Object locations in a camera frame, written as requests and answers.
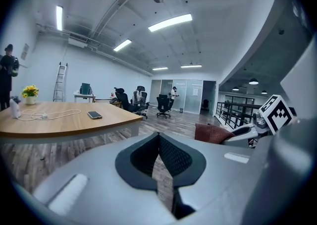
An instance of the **ceiling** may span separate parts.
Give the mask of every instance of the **ceiling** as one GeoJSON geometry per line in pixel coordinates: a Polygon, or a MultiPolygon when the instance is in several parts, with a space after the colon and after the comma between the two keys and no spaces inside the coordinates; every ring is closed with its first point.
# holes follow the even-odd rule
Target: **ceiling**
{"type": "Polygon", "coordinates": [[[55,7],[62,5],[63,28],[90,37],[98,50],[142,70],[165,67],[166,73],[184,71],[181,65],[202,64],[199,71],[223,74],[235,51],[245,43],[248,23],[258,20],[253,12],[261,0],[33,0],[37,23],[55,28],[55,7]],[[193,21],[151,33],[152,26],[171,17],[190,13],[193,21]],[[132,43],[119,52],[113,48],[132,43]]]}
{"type": "Polygon", "coordinates": [[[293,12],[293,0],[289,0],[259,49],[219,90],[232,92],[232,88],[238,86],[236,93],[252,93],[248,87],[255,95],[261,95],[262,90],[266,90],[268,95],[284,93],[280,82],[300,58],[311,37],[293,12]],[[279,34],[281,29],[284,30],[283,35],[279,34]],[[251,78],[256,78],[259,84],[250,85],[251,78]]]}

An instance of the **wooden table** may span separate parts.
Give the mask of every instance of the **wooden table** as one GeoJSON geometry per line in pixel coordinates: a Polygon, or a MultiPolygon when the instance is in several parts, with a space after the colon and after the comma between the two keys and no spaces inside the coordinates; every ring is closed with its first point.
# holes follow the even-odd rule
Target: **wooden table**
{"type": "Polygon", "coordinates": [[[79,97],[79,98],[87,98],[88,101],[89,101],[89,103],[90,103],[90,99],[91,99],[91,98],[94,99],[93,94],[91,94],[91,95],[83,95],[83,94],[79,94],[79,93],[74,92],[73,95],[74,95],[74,102],[77,101],[77,97],[79,97]]]}
{"type": "Polygon", "coordinates": [[[35,105],[20,103],[21,112],[64,112],[81,110],[81,113],[52,120],[21,121],[11,118],[10,110],[0,112],[0,144],[45,144],[72,141],[131,127],[131,137],[139,134],[139,124],[143,117],[122,110],[108,103],[54,103],[38,102],[35,105]],[[87,112],[96,111],[103,116],[101,119],[91,119],[87,112]]]}

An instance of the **mesh panel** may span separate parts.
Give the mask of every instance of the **mesh panel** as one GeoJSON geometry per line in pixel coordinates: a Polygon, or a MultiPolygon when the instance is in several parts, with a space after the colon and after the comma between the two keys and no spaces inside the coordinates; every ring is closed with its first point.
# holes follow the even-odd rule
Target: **mesh panel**
{"type": "Polygon", "coordinates": [[[152,177],[155,160],[159,154],[159,138],[145,143],[131,154],[131,163],[144,174],[152,177]]]}
{"type": "Polygon", "coordinates": [[[174,177],[185,171],[192,164],[191,156],[164,138],[159,138],[159,156],[171,176],[174,177]]]}

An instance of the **person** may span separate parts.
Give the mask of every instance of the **person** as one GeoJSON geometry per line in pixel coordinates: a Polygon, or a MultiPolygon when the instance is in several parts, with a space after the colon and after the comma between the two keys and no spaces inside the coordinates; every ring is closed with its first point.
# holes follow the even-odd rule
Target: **person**
{"type": "Polygon", "coordinates": [[[3,111],[10,107],[10,91],[12,90],[12,71],[15,58],[12,56],[13,45],[5,48],[5,55],[0,60],[0,108],[3,111]]]}
{"type": "Polygon", "coordinates": [[[177,91],[177,88],[175,86],[170,91],[169,111],[172,109],[175,98],[178,97],[178,95],[176,94],[176,91],[177,91]]]}

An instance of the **wooden floor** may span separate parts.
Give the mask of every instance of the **wooden floor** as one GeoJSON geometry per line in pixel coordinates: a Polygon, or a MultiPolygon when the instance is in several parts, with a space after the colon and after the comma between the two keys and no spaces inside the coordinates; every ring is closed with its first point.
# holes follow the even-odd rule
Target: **wooden floor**
{"type": "MultiPolygon", "coordinates": [[[[148,119],[141,122],[139,134],[151,132],[172,132],[189,138],[194,138],[195,123],[209,122],[219,125],[215,117],[207,113],[198,115],[191,113],[171,112],[171,118],[165,119],[163,116],[157,118],[156,108],[149,108],[148,119]]],[[[110,142],[120,141],[130,137],[130,129],[110,133],[110,142]]],[[[101,136],[88,139],[63,142],[60,144],[39,145],[45,160],[41,161],[34,145],[3,145],[1,155],[4,162],[17,181],[29,192],[49,176],[54,170],[63,166],[67,162],[76,158],[81,153],[94,147],[104,145],[101,136]]],[[[172,177],[168,173],[162,160],[158,157],[153,178],[158,181],[158,197],[171,209],[172,205],[172,177]]]]}

